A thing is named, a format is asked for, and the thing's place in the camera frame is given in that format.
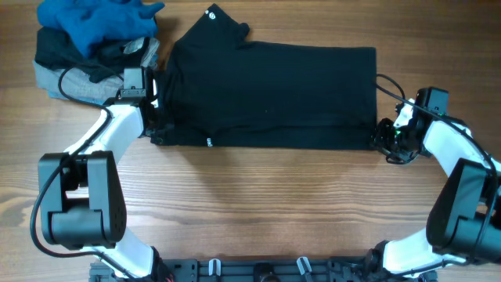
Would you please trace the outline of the black t-shirt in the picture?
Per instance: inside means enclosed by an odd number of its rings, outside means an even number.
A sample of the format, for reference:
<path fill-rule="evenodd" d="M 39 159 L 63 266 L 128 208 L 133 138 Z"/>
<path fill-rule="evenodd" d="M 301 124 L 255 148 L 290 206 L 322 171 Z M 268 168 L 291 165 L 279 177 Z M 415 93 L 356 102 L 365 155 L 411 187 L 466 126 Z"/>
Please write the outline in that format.
<path fill-rule="evenodd" d="M 249 31 L 211 5 L 174 44 L 157 79 L 154 144 L 369 148 L 375 48 L 252 42 Z"/>

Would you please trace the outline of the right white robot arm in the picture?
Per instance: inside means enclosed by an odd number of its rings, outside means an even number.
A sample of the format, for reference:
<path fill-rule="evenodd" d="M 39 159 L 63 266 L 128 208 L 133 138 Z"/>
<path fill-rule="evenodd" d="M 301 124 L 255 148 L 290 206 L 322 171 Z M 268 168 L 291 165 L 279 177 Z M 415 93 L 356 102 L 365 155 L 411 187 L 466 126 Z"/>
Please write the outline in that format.
<path fill-rule="evenodd" d="M 417 280 L 447 266 L 500 262 L 500 163 L 474 140 L 470 129 L 447 114 L 444 89 L 398 96 L 396 120 L 377 126 L 372 144 L 394 165 L 434 157 L 447 181 L 419 232 L 383 241 L 361 265 L 368 281 Z"/>

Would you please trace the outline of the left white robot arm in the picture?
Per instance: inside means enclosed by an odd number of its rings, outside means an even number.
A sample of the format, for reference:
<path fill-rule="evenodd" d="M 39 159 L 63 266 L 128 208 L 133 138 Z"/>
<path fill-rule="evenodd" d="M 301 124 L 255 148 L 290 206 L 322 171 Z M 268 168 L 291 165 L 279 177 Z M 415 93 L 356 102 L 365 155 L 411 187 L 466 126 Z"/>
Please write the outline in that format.
<path fill-rule="evenodd" d="M 81 139 L 38 162 L 31 239 L 54 258 L 96 257 L 91 281 L 173 281 L 158 251 L 127 227 L 117 172 L 124 152 L 156 119 L 153 70 L 127 68 L 123 82 Z"/>

